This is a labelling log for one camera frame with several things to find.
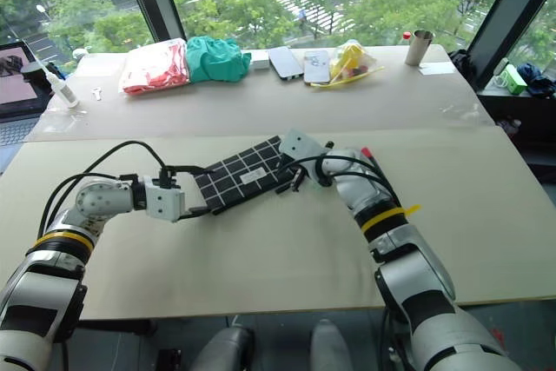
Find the smartphone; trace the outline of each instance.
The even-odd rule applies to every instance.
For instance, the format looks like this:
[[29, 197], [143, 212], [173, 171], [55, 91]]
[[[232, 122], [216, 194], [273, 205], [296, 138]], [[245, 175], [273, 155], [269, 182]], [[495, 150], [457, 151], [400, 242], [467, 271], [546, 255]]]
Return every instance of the smartphone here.
[[303, 76], [303, 69], [288, 47], [268, 50], [268, 58], [282, 80], [292, 80]]
[[330, 82], [330, 58], [325, 50], [307, 51], [303, 59], [303, 81], [310, 83]]

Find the white table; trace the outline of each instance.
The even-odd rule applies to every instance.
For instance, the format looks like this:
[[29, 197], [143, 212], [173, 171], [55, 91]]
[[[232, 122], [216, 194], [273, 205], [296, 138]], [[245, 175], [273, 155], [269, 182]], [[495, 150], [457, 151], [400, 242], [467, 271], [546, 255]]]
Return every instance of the white table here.
[[[556, 211], [497, 127], [323, 134], [369, 146], [410, 217], [453, 277], [457, 301], [556, 295]], [[265, 136], [153, 138], [168, 163], [210, 164]], [[5, 282], [36, 236], [50, 191], [117, 140], [32, 142], [0, 178]], [[155, 175], [139, 148], [99, 170]], [[188, 204], [202, 202], [188, 176]], [[267, 193], [218, 216], [176, 224], [144, 213], [111, 220], [85, 276], [83, 319], [378, 307], [367, 244], [334, 189]]]
[[[304, 51], [294, 50], [299, 60]], [[205, 82], [137, 97], [117, 92], [125, 54], [86, 56], [69, 79], [79, 107], [68, 111], [53, 99], [28, 140], [493, 125], [457, 71], [423, 76], [403, 63], [404, 46], [368, 51], [385, 69], [338, 89], [308, 87], [301, 79], [283, 82], [268, 69], [251, 70], [239, 83]], [[445, 61], [444, 49], [431, 45], [424, 62]], [[100, 102], [91, 93], [95, 87], [103, 89]]]

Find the white label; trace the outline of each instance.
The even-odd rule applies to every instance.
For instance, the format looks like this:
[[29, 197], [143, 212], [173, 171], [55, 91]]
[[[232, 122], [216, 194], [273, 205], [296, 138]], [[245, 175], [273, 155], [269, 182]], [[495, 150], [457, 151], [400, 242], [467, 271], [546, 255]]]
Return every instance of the white label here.
[[249, 171], [248, 173], [241, 175], [240, 179], [242, 180], [243, 184], [249, 184], [250, 182], [254, 182], [255, 180], [263, 178], [266, 174], [267, 172], [264, 170], [264, 168], [259, 167], [254, 171]]
[[455, 67], [451, 61], [445, 63], [423, 63], [419, 68], [423, 76], [433, 76], [435, 74], [450, 74], [455, 72]]

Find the road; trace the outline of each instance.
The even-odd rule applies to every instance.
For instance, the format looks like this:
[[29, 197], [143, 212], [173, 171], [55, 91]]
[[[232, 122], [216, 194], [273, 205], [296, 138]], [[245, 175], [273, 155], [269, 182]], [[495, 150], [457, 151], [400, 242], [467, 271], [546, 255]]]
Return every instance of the road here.
[[25, 41], [41, 61], [55, 61], [57, 63], [71, 61], [71, 58], [60, 51], [46, 33], [29, 36]]

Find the red cap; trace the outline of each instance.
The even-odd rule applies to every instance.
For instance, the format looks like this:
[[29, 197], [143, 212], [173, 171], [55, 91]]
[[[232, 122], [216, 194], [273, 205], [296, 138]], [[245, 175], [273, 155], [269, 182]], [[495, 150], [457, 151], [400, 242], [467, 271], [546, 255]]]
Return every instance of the red cap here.
[[371, 158], [373, 156], [373, 154], [371, 154], [371, 150], [367, 147], [361, 148], [361, 153], [367, 158]]

